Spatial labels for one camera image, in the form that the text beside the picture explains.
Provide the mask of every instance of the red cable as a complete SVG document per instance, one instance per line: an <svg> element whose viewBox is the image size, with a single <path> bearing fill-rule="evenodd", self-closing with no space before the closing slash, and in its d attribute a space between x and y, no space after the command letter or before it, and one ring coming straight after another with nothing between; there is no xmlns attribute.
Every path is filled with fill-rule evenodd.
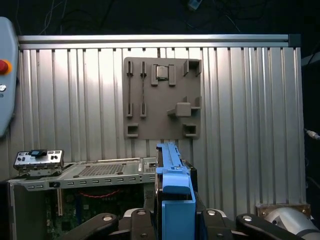
<svg viewBox="0 0 320 240"><path fill-rule="evenodd" d="M81 194L82 196L88 197L88 198L94 198L94 199L101 199L101 198L106 198L106 197L110 197L116 193L120 192L120 190L108 193L106 195L98 195L98 196L94 196L94 195L89 195L89 194L85 194L83 192L79 192L79 194Z"/></svg>

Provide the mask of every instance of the corrugated aluminum wall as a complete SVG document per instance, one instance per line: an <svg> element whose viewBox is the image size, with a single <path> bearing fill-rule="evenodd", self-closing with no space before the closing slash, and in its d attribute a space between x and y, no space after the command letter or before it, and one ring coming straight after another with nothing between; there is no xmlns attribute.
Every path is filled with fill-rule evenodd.
<svg viewBox="0 0 320 240"><path fill-rule="evenodd" d="M233 218L306 201L301 56L289 47L22 50L0 176L14 176L16 153L30 149L63 149L66 162L155 156L161 140L123 135L125 57L202 60L201 138L172 141L197 168L207 207Z"/></svg>

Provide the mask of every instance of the dark background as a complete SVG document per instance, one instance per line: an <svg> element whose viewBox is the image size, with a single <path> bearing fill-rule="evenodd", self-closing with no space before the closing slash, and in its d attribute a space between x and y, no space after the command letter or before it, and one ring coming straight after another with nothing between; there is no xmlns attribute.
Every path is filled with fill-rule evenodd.
<svg viewBox="0 0 320 240"><path fill-rule="evenodd" d="M301 34L302 57L320 51L317 0L203 0L195 12L187 0L68 0L64 17L65 0L54 6L59 3L50 22L51 0L0 0L0 16L14 23L18 35ZM319 69L317 63L302 69L304 125L318 133ZM306 136L306 175L318 183L319 154L320 141ZM307 200L320 219L320 187L310 180Z"/></svg>

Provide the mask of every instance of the metal screw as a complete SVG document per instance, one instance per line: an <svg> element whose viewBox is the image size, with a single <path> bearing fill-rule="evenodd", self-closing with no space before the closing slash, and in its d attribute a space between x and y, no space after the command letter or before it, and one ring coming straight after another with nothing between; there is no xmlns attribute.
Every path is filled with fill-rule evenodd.
<svg viewBox="0 0 320 240"><path fill-rule="evenodd" d="M144 210L138 211L138 215L145 215L145 214L146 214L146 211Z"/></svg>
<svg viewBox="0 0 320 240"><path fill-rule="evenodd" d="M216 215L216 212L213 211L213 210L208 210L207 213L208 213L210 216Z"/></svg>
<svg viewBox="0 0 320 240"><path fill-rule="evenodd" d="M7 89L6 85L0 85L0 92L4 92Z"/></svg>
<svg viewBox="0 0 320 240"><path fill-rule="evenodd" d="M247 222L251 222L252 221L252 218L250 216L243 216L242 218Z"/></svg>
<svg viewBox="0 0 320 240"><path fill-rule="evenodd" d="M106 222L111 221L111 220L112 220L112 216L105 216L103 218L103 221L106 221Z"/></svg>

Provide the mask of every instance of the emergency stop button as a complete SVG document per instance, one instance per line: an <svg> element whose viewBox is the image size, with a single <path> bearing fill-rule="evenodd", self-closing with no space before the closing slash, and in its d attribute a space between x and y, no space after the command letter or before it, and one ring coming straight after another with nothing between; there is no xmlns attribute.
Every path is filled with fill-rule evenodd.
<svg viewBox="0 0 320 240"><path fill-rule="evenodd" d="M9 64L4 60L0 60L0 75L4 75L8 73L8 71L9 71Z"/></svg>

